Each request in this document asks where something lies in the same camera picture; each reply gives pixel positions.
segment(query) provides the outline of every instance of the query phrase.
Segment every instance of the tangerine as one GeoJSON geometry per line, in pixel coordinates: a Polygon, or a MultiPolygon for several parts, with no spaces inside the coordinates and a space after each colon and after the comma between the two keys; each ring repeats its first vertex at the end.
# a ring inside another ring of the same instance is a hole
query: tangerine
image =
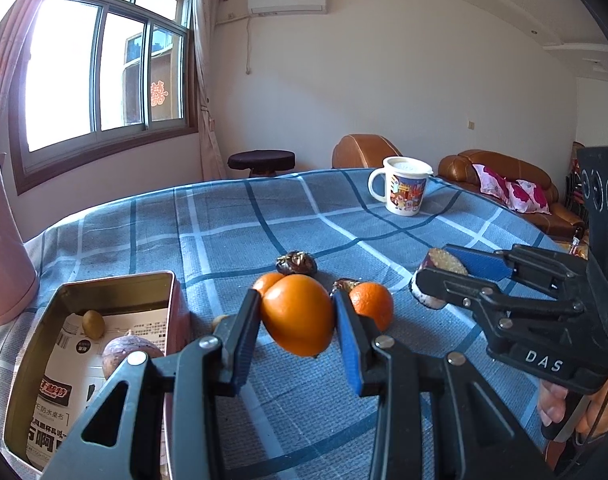
{"type": "Polygon", "coordinates": [[[335,329],[328,292],[305,274],[284,276],[266,291],[261,320],[279,346],[301,357],[326,350],[335,329]]]}
{"type": "Polygon", "coordinates": [[[253,284],[253,288],[263,297],[266,291],[283,277],[284,275],[280,272],[267,272],[257,278],[257,281],[253,284]]]}
{"type": "Polygon", "coordinates": [[[349,297],[355,312],[372,318],[382,332],[391,324],[393,297],[384,285],[374,282],[359,283],[351,290],[349,297]]]}

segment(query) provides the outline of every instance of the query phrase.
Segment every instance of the newspaper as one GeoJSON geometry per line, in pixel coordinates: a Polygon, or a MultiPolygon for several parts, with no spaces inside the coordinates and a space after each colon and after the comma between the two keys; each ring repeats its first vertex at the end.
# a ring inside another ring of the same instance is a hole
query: newspaper
{"type": "MultiPolygon", "coordinates": [[[[34,466],[44,469],[78,416],[104,386],[102,352],[107,343],[130,330],[163,350],[167,310],[104,316],[106,330],[98,340],[86,337],[82,316],[66,317],[46,365],[29,429],[26,454],[34,466]]],[[[168,478],[163,437],[160,467],[162,478],[168,478]]]]}

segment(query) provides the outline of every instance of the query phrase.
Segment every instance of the mug handle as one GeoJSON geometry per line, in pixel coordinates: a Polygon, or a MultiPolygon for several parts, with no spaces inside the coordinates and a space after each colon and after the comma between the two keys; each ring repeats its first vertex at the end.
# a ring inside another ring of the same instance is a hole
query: mug handle
{"type": "Polygon", "coordinates": [[[383,174],[386,172],[386,168],[378,168],[378,170],[373,171],[373,173],[369,176],[369,193],[373,196],[375,200],[379,200],[380,202],[385,202],[386,197],[382,195],[378,195],[373,191],[373,181],[377,175],[383,174]]]}

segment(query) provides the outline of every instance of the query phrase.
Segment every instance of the air conditioner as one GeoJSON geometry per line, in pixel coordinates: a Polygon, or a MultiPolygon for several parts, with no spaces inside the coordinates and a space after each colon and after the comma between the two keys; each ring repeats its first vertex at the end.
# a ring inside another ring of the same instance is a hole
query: air conditioner
{"type": "Polygon", "coordinates": [[[248,12],[254,16],[325,14],[326,0],[248,0],[248,12]]]}

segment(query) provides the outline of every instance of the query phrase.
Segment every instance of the pink thermos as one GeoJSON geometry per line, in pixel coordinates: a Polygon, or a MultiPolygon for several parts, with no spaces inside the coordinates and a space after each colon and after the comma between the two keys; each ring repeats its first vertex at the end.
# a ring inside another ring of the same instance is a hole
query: pink thermos
{"type": "Polygon", "coordinates": [[[0,173],[0,325],[28,306],[39,282],[13,220],[0,173]]]}

